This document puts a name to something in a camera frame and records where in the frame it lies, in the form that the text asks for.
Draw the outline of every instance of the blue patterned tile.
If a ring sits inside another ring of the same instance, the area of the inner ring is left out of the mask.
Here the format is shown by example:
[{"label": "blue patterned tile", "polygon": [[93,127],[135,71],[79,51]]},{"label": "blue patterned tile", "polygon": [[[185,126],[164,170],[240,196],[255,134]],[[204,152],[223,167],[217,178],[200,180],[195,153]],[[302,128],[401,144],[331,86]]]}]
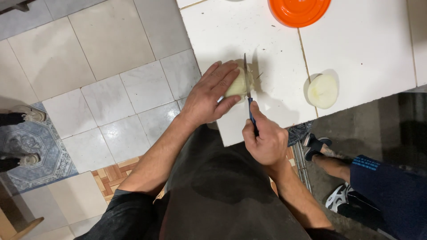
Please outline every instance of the blue patterned tile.
[{"label": "blue patterned tile", "polygon": [[[46,112],[41,102],[32,106]],[[8,179],[2,175],[11,193],[22,193],[78,174],[49,116],[44,122],[0,127],[0,151],[40,156],[40,162],[34,165],[9,170]]]}]

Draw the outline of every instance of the peeled onion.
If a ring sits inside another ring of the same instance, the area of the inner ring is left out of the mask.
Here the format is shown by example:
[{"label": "peeled onion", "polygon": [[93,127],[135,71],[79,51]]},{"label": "peeled onion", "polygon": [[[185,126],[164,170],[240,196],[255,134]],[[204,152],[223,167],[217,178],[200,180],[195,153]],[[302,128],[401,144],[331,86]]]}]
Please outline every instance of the peeled onion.
[{"label": "peeled onion", "polygon": [[316,77],[308,87],[307,96],[315,107],[321,109],[332,107],[338,97],[338,86],[335,79],[327,74]]},{"label": "peeled onion", "polygon": [[[245,71],[241,67],[237,67],[240,70],[239,76],[237,76],[236,80],[231,84],[228,90],[225,92],[224,97],[229,97],[233,95],[240,95],[241,100],[238,103],[241,103],[245,100],[246,96],[246,80],[245,80]],[[250,89],[254,89],[254,76],[248,66],[248,77]]]}]

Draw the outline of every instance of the black sleeve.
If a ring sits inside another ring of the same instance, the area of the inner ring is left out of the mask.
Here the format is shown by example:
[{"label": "black sleeve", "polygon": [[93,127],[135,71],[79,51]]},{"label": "black sleeve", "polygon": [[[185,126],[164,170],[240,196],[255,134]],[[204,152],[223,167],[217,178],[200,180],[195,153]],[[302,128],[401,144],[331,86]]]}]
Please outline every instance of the black sleeve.
[{"label": "black sleeve", "polygon": [[155,219],[154,197],[116,190],[95,226],[76,240],[142,239]]},{"label": "black sleeve", "polygon": [[324,228],[308,228],[305,230],[313,240],[348,240],[336,231]]}]

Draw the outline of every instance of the knife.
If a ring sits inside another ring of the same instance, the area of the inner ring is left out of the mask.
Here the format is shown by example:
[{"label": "knife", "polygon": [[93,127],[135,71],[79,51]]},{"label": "knife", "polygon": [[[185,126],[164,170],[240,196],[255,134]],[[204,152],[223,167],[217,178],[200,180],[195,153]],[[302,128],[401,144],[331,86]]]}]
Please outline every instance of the knife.
[{"label": "knife", "polygon": [[245,81],[246,81],[246,94],[248,96],[248,102],[249,102],[249,118],[251,119],[252,123],[254,124],[255,127],[255,137],[259,136],[259,132],[258,132],[258,128],[257,128],[257,124],[255,122],[254,117],[252,116],[251,113],[251,102],[252,102],[252,98],[251,98],[251,86],[249,83],[249,75],[248,75],[248,65],[246,64],[246,53],[243,56],[243,70],[245,71]]}]

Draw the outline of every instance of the orange lid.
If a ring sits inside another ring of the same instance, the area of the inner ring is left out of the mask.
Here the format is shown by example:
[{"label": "orange lid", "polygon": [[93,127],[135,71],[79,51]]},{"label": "orange lid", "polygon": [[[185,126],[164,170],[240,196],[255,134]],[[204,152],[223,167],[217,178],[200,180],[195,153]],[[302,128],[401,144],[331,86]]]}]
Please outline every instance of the orange lid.
[{"label": "orange lid", "polygon": [[305,27],[319,20],[330,0],[269,0],[274,16],[290,27]]}]

